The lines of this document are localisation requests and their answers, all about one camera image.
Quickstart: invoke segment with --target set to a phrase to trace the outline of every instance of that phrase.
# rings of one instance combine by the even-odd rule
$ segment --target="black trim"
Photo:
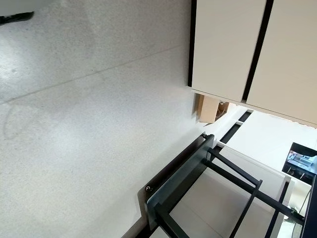
[[[189,87],[192,86],[192,82],[193,82],[196,9],[197,9],[197,0],[192,0],[192,10],[191,10],[191,20],[190,20],[188,82],[187,82],[187,86]]]
[[[260,53],[261,53],[264,37],[265,37],[265,34],[266,34],[266,29],[267,29],[269,17],[271,15],[273,2],[274,2],[274,0],[266,0],[266,5],[265,5],[264,13],[263,13],[263,18],[262,18],[260,31],[259,31],[258,41],[257,41],[257,44],[256,44],[256,48],[254,50],[252,63],[251,63],[251,66],[250,66],[250,71],[249,71],[249,75],[248,75],[248,79],[247,79],[247,83],[246,83],[246,87],[244,89],[243,96],[242,96],[242,101],[247,101],[247,99],[248,99],[248,95],[249,95],[249,92],[250,92],[250,89],[251,89],[253,77],[254,77],[254,74],[255,74],[255,71],[256,71],[256,68],[257,68],[257,64],[258,64],[258,61],[259,61],[259,57],[260,57]]]
[[[248,117],[251,115],[252,112],[245,112],[239,119],[238,121],[241,121],[241,122],[245,122]]]
[[[244,219],[244,217],[246,216],[246,214],[247,214],[247,212],[248,212],[248,210],[249,210],[249,208],[250,208],[250,206],[251,206],[251,204],[252,204],[254,198],[256,197],[256,194],[258,193],[259,188],[260,188],[262,182],[263,182],[263,181],[260,180],[259,183],[257,184],[256,188],[253,190],[253,193],[251,194],[251,196],[250,196],[250,198],[249,198],[249,200],[248,200],[246,206],[244,207],[244,209],[243,209],[243,211],[242,211],[242,214],[241,214],[241,216],[239,217],[239,220],[237,221],[235,227],[233,228],[233,230],[232,230],[231,235],[230,235],[229,238],[234,238],[235,235],[237,234],[237,231],[238,231],[238,229],[239,229],[241,223],[243,222],[243,219]]]
[[[221,142],[226,144],[228,143],[228,141],[231,139],[231,137],[233,137],[233,135],[238,131],[238,129],[240,128],[240,125],[238,124],[234,124],[229,131],[227,131],[227,133],[223,136],[223,138],[221,138]]]
[[[284,187],[283,187],[281,196],[279,197],[278,202],[283,203],[284,197],[285,197],[286,192],[287,192],[288,185],[289,185],[289,182],[286,181],[286,183],[284,184]],[[270,237],[271,237],[273,228],[274,228],[274,226],[275,226],[275,223],[276,223],[276,220],[277,220],[277,217],[278,217],[278,213],[279,213],[279,212],[275,210],[275,212],[274,212],[274,214],[273,214],[273,216],[272,216],[271,222],[270,222],[270,224],[269,224],[269,226],[268,226],[268,230],[266,231],[266,235],[265,235],[264,238],[270,238]]]
[[[317,181],[314,176],[312,190],[305,215],[305,224],[301,231],[302,238],[316,238],[317,234]]]
[[[155,206],[157,221],[160,227],[171,238],[189,238],[178,223],[170,216],[168,211],[161,204]]]

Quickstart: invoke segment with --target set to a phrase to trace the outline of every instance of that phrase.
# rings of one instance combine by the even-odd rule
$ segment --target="white cabinet door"
[[[316,23],[316,0],[274,0],[247,104],[317,124]]]
[[[198,0],[192,87],[240,102],[265,0]]]

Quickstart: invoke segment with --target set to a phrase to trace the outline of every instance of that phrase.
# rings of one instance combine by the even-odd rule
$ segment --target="floor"
[[[57,0],[0,27],[0,237],[121,237],[202,131],[190,0]]]

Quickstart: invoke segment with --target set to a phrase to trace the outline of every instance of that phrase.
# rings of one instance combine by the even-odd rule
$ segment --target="metal bar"
[[[219,166],[213,164],[210,161],[205,161],[206,166],[223,176],[224,178],[228,179],[235,185],[239,186],[243,190],[247,191],[248,193],[253,193],[254,187],[249,185],[248,183],[244,182],[243,180],[237,178],[236,176],[232,175],[231,173],[227,172],[226,170],[220,168]],[[292,211],[292,209],[284,206],[283,204],[279,203],[275,199],[271,198],[270,196],[267,196],[265,193],[258,191],[256,194],[256,198],[259,200],[265,202],[267,205],[271,206],[275,210],[277,210],[280,213],[283,213],[284,215],[291,217],[296,223],[303,225],[305,218],[301,216],[300,214]]]
[[[157,224],[170,238],[189,238],[160,203],[155,206],[154,210]]]
[[[316,238],[317,234],[317,176],[314,176],[311,194],[305,215],[305,224],[302,228],[302,238]]]
[[[208,150],[209,153],[211,153],[213,156],[218,158],[220,161],[222,161],[224,164],[226,164],[228,167],[233,169],[235,172],[237,172],[239,175],[244,177],[246,180],[250,181],[254,185],[257,185],[259,181],[255,179],[253,176],[249,175],[247,172],[245,172],[240,167],[236,166],[234,163],[232,163],[230,160],[228,160],[226,157],[222,156],[221,154],[214,151],[212,148]]]
[[[249,208],[250,208],[250,206],[251,206],[251,204],[253,202],[253,199],[255,198],[256,194],[259,191],[259,188],[260,188],[262,182],[263,181],[260,180],[259,183],[257,184],[257,186],[255,187],[255,189],[253,190],[253,193],[251,194],[246,206],[244,207],[244,209],[243,209],[243,211],[241,213],[241,216],[239,217],[239,220],[237,221],[235,227],[233,228],[229,238],[234,238],[234,236],[236,235],[241,223],[243,222],[244,217],[246,216],[246,214],[247,214],[247,212],[248,212],[248,210],[249,210]]]
[[[284,197],[285,197],[285,194],[286,194],[286,192],[287,192],[288,185],[289,185],[289,182],[286,181],[286,183],[284,184],[284,187],[283,187],[281,196],[279,197],[278,202],[280,202],[280,203],[283,202]],[[278,211],[275,210],[275,212],[274,212],[274,214],[273,214],[273,216],[272,216],[271,222],[270,222],[270,224],[269,224],[269,226],[268,226],[266,235],[265,235],[264,238],[270,238],[270,237],[271,237],[271,234],[272,234],[274,225],[275,225],[276,220],[277,220],[277,216],[278,216]]]

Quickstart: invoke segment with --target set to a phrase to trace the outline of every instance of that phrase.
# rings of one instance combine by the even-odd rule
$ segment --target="black object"
[[[305,223],[302,228],[302,238],[316,238],[317,235],[317,181],[314,176],[311,195],[309,197],[308,206],[306,209]]]
[[[198,147],[188,160],[186,160],[161,186],[153,187],[149,192],[145,204],[150,229],[160,225],[157,221],[156,205],[161,204],[167,212],[170,212],[194,182],[205,171],[207,166],[203,163],[207,151],[213,144],[214,135],[210,135]]]
[[[0,16],[0,25],[30,20],[34,15],[34,12],[25,12],[20,14],[15,14],[11,16]]]
[[[283,172],[289,174],[290,176],[293,176],[309,185],[312,185],[313,179],[317,174],[317,163],[314,162],[311,166],[309,166],[301,164],[294,159],[289,159],[291,152],[295,152],[303,156],[313,157],[317,155],[317,151],[295,142],[292,143],[290,153],[288,154],[282,169]]]
[[[290,217],[296,223],[302,225],[302,232],[304,234],[309,233],[316,235],[317,227],[315,226],[316,223],[314,224],[313,221],[317,220],[317,218],[314,217],[317,212],[317,201],[314,202],[313,196],[317,197],[317,188],[312,189],[312,194],[309,201],[309,207],[311,208],[309,208],[308,210],[312,209],[312,211],[308,211],[306,218],[304,218],[300,214],[294,212],[292,209],[282,204],[283,198],[287,191],[288,183],[284,185],[284,189],[279,201],[276,201],[265,193],[259,191],[259,187],[262,183],[261,180],[255,179],[250,174],[246,173],[244,170],[242,170],[241,168],[230,162],[227,158],[223,157],[212,149],[214,138],[213,135],[204,136],[204,138],[206,138],[206,140],[198,147],[198,149],[174,173],[169,175],[166,181],[161,186],[148,190],[149,195],[148,199],[146,199],[145,208],[147,210],[147,218],[151,230],[155,229],[157,225],[159,225],[169,235],[169,237],[188,237],[186,233],[181,229],[181,227],[169,215],[169,212],[185,195],[185,193],[199,178],[202,172],[207,167],[209,167],[224,178],[228,179],[235,185],[239,186],[240,188],[251,194],[251,197],[246,204],[246,207],[244,208],[240,219],[238,220],[234,230],[232,231],[232,234],[230,236],[231,238],[234,237],[255,197],[274,208],[275,213],[281,212],[284,215]],[[247,179],[255,186],[249,185],[247,182],[237,178],[236,176],[214,164],[212,161],[215,158],[221,160],[228,167],[236,171],[243,178]],[[272,225],[270,224],[268,228],[268,231],[266,233],[267,236],[270,236],[275,221],[276,215],[274,215],[272,218]]]
[[[192,0],[192,9],[191,9],[191,18],[190,18],[188,82],[187,82],[187,86],[189,86],[189,87],[192,86],[192,82],[193,82],[196,9],[197,9],[197,0]]]
[[[233,135],[238,131],[238,129],[241,127],[239,124],[234,124],[229,131],[220,139],[222,143],[228,143],[228,141],[233,137]]]
[[[282,194],[278,200],[278,202],[282,203],[283,200],[284,200],[284,197],[285,197],[285,194],[287,192],[287,188],[288,188],[288,185],[289,185],[289,182],[287,181],[285,184],[284,184],[284,187],[283,187],[283,190],[282,190]],[[272,234],[272,231],[273,231],[273,228],[274,228],[274,225],[275,225],[275,222],[276,222],[276,219],[277,219],[277,216],[278,216],[278,211],[275,211],[273,216],[272,216],[272,219],[271,219],[271,222],[268,226],[268,230],[266,232],[266,235],[264,238],[270,238],[271,237],[271,234]]]
[[[245,122],[248,117],[251,115],[252,112],[245,112],[239,119],[238,121],[242,121],[242,122]]]

